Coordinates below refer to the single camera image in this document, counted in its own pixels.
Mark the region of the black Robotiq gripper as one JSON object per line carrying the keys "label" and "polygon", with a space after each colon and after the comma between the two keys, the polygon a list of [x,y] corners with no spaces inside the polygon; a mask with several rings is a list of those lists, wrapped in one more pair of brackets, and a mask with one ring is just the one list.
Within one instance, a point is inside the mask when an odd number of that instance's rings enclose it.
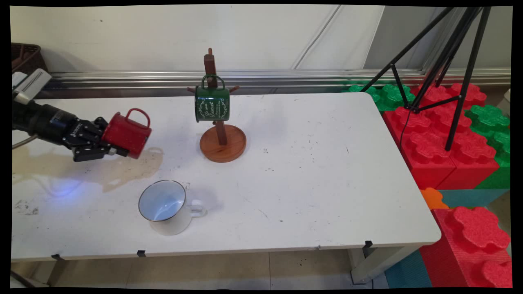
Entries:
{"label": "black Robotiq gripper", "polygon": [[43,105],[41,110],[41,139],[73,149],[74,162],[102,159],[106,155],[128,156],[127,149],[101,144],[109,124],[103,117],[83,120],[51,105]]}

